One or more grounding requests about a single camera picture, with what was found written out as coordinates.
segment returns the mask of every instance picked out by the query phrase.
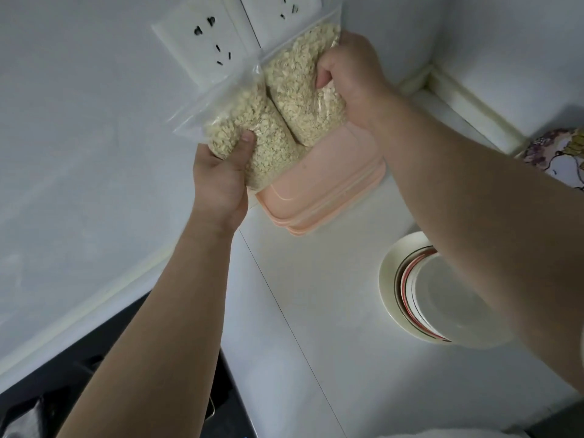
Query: wall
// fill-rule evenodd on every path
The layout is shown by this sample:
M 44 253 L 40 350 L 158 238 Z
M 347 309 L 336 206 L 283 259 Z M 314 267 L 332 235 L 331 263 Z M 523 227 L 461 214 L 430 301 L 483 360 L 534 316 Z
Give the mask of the wall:
M 195 147 L 165 121 L 197 91 L 151 29 L 180 1 L 0 0 L 0 374 L 182 230 Z M 346 23 L 399 80 L 430 59 L 445 8 L 349 0 Z
M 434 60 L 525 136 L 584 124 L 584 0 L 455 0 Z

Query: person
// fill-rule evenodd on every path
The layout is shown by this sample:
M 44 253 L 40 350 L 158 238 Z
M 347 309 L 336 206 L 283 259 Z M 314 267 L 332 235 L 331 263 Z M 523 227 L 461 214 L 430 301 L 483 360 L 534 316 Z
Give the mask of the person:
M 320 58 L 317 88 L 330 80 L 346 101 L 348 119 L 374 135 L 436 248 L 541 360 L 584 392 L 581 192 L 417 109 L 386 81 L 362 36 L 343 33 L 340 45 Z M 221 161 L 199 145 L 194 205 L 174 254 L 59 438 L 200 434 L 220 348 L 231 241 L 248 208 L 244 168 L 254 146 L 255 136 L 244 131 Z

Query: red rim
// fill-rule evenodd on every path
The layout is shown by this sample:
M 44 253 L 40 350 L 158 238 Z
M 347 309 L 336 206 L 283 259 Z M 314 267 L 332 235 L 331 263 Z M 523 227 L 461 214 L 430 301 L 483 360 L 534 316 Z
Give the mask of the red rim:
M 412 262 L 406 267 L 404 273 L 402 274 L 401 282 L 399 284 L 399 288 L 400 288 L 400 291 L 401 291 L 401 297 L 402 297 L 402 302 L 404 303 L 404 307 L 405 307 L 405 309 L 406 309 L 406 311 L 407 311 L 410 319 L 416 325 L 416 327 L 418 329 L 420 329 L 421 331 L 427 333 L 430 336 L 434 336 L 434 337 L 437 337 L 438 339 L 441 339 L 441 340 L 450 342 L 449 339 L 444 338 L 443 336 L 438 335 L 436 332 L 433 332 L 433 331 L 429 330 L 426 326 L 424 326 L 423 324 L 421 324 L 418 321 L 418 319 L 413 315 L 412 310 L 410 310 L 409 305 L 408 305 L 408 299 L 406 298 L 406 295 L 405 295 L 405 284 L 406 284 L 406 281 L 408 279 L 408 276 L 409 276 L 410 272 L 412 272 L 412 269 L 414 268 L 414 266 L 416 266 L 424 258 L 427 258 L 430 255 L 434 255 L 435 253 L 437 253 L 437 251 L 435 249 L 431 249 L 431 250 L 425 251 L 420 256 L 414 258 L 412 260 Z

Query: pink plastic container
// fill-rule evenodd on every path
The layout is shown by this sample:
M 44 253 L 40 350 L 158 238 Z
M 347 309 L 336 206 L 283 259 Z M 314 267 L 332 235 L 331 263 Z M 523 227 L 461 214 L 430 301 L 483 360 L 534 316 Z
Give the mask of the pink plastic container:
M 371 134 L 348 123 L 256 198 L 276 226 L 304 235 L 373 190 L 384 176 L 385 161 Z

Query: electrical outlet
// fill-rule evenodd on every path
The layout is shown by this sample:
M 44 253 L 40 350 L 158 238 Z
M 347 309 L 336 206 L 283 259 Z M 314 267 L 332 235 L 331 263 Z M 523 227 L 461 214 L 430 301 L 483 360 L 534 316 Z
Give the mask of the electrical outlet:
M 185 0 L 152 29 L 201 90 L 259 52 L 239 0 Z
M 263 49 L 271 49 L 297 31 L 320 9 L 322 0 L 241 0 Z

